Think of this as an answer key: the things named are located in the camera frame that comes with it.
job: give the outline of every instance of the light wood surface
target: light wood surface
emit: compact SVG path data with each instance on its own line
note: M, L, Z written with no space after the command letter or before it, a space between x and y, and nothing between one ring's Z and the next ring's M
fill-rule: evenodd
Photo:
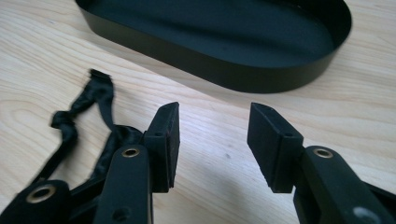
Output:
M68 109L89 68L112 76L118 124L145 131L161 105L180 103L176 185L155 194L156 223L298 223L292 195L267 188L248 148L251 102L276 109L305 146L336 150L362 180L396 193L396 1L346 3L352 32L320 78L295 91L248 94L103 39L72 0L1 0L0 210L57 148L52 113ZM77 125L78 148L53 177L71 188L108 135L96 106Z

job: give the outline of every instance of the wooden table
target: wooden table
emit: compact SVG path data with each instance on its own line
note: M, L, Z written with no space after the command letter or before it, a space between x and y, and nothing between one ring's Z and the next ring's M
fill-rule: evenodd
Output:
M339 152L371 184L396 193L396 1L347 0L353 29L327 71L277 94L226 90L94 34L74 1L0 1L0 210L60 143L67 110L95 68L112 76L118 124L145 131L180 103L175 188L155 194L157 223L298 223L292 195L267 188L247 145L251 102ZM53 178L71 188L91 171L109 130L95 106L77 120L79 145Z

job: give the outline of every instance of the metal ring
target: metal ring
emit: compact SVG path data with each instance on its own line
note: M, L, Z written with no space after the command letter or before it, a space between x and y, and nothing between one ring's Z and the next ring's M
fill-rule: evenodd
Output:
M321 158L325 158L325 159L332 158L332 153L324 148L316 148L314 149L314 153Z
M139 155L140 151L137 148L128 148L122 152L122 156L125 158L132 158Z
M56 191L53 185L43 185L34 189L26 198L28 203L41 203L50 198Z

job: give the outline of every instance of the black container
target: black container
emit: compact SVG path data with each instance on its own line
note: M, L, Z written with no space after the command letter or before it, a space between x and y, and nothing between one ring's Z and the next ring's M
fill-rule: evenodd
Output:
M244 92L318 77L346 40L342 0L76 0L98 35Z

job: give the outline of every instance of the black strap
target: black strap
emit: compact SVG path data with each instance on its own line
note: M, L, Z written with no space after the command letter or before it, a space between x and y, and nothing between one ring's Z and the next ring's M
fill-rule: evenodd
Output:
M112 117L113 97L114 87L110 76L92 69L91 80L71 105L70 110L58 111L54 114L51 127L61 130L62 143L34 178L32 184L50 178L62 160L73 150L78 140L78 131L73 119L94 103L99 105L102 119L110 129L111 134L89 180L106 175L112 156L118 148L139 143L143 135L140 131L133 127L114 124Z

